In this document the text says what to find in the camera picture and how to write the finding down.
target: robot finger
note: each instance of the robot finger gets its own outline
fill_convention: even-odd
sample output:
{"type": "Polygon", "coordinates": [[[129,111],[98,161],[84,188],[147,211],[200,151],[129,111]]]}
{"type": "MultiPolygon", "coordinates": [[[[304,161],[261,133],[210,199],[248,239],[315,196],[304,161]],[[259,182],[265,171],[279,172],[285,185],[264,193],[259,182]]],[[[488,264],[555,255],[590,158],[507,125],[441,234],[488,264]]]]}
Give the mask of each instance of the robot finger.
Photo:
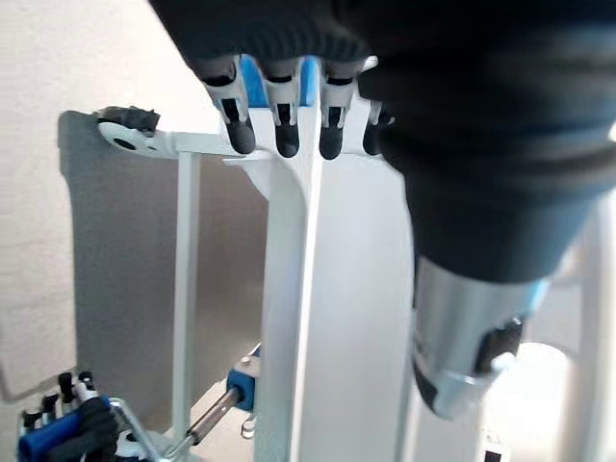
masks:
{"type": "Polygon", "coordinates": [[[299,149],[297,108],[299,107],[300,58],[282,61],[261,61],[263,82],[276,135],[276,148],[286,158],[299,149]]]}
{"type": "Polygon", "coordinates": [[[338,157],[356,77],[365,60],[321,63],[321,139],[319,151],[326,160],[338,157]]]}
{"type": "Polygon", "coordinates": [[[383,109],[382,103],[371,101],[370,114],[364,132],[364,150],[368,154],[376,156],[381,153],[378,143],[379,132],[392,123],[394,123],[394,118],[383,109]]]}
{"type": "Polygon", "coordinates": [[[197,60],[190,66],[220,111],[233,148],[240,154],[252,152],[255,137],[240,71],[240,55],[197,60]]]}

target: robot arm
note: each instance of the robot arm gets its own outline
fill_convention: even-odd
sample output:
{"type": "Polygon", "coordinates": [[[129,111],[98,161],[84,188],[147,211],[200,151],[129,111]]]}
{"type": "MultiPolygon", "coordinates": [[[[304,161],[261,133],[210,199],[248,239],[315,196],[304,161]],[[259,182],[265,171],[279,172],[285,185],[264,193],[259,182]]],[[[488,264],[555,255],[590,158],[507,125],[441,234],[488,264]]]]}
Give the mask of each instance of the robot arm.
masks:
{"type": "MultiPolygon", "coordinates": [[[[366,146],[379,146],[405,178],[418,255],[418,385],[442,417],[476,402],[515,357],[524,322],[589,209],[616,183],[608,139],[616,4],[150,2],[193,70],[240,53],[261,63],[316,55],[339,67],[378,57],[359,90],[379,102],[371,131],[384,114],[379,139],[370,133],[366,146]]],[[[338,79],[335,67],[324,67],[322,84],[328,159],[357,71],[338,79]]],[[[290,89],[281,86],[277,101],[271,87],[273,111],[293,106],[290,89]]]]}

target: blue clamp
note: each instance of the blue clamp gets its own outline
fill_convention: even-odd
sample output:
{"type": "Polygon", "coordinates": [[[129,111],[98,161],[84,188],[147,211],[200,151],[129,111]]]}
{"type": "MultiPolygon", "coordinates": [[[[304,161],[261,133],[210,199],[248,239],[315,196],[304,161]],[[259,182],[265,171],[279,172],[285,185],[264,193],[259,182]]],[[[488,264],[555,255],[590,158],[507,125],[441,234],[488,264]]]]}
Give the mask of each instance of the blue clamp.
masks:
{"type": "Polygon", "coordinates": [[[254,395],[259,375],[259,353],[258,348],[252,356],[242,358],[235,368],[227,375],[227,391],[236,388],[240,392],[240,401],[236,407],[247,412],[252,412],[254,408],[254,395]]]}

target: blue component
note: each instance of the blue component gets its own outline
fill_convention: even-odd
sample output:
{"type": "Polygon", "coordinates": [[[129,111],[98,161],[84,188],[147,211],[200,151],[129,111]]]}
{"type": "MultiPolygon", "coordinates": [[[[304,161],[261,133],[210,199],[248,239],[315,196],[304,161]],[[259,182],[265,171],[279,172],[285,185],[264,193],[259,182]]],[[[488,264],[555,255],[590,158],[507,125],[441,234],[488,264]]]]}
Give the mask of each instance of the blue component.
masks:
{"type": "MultiPolygon", "coordinates": [[[[109,406],[109,399],[101,397],[109,406]]],[[[56,421],[19,438],[19,462],[42,462],[45,453],[73,437],[79,430],[81,414],[74,410],[56,421]]]]}
{"type": "Polygon", "coordinates": [[[251,412],[254,408],[254,394],[255,394],[256,379],[250,375],[246,375],[243,372],[232,369],[227,375],[227,391],[232,388],[237,388],[240,391],[240,399],[235,406],[251,412]]]}
{"type": "MultiPolygon", "coordinates": [[[[317,101],[317,60],[305,57],[299,71],[299,105],[314,106],[317,101]]],[[[261,72],[255,61],[247,55],[242,55],[240,68],[244,76],[249,108],[267,108],[268,98],[263,90],[261,72]]]]}

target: gray panel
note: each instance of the gray panel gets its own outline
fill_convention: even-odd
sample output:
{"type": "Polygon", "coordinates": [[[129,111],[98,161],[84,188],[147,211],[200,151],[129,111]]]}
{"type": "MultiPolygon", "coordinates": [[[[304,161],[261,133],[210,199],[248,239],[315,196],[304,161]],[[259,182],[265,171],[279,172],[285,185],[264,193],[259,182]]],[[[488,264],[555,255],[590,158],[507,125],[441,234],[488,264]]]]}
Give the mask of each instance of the gray panel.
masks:
{"type": "MultiPolygon", "coordinates": [[[[91,115],[64,113],[77,363],[155,429],[168,427],[175,255],[174,161],[111,148],[91,115]]],[[[259,339],[267,202],[239,168],[202,161],[194,398],[259,339]]]]}

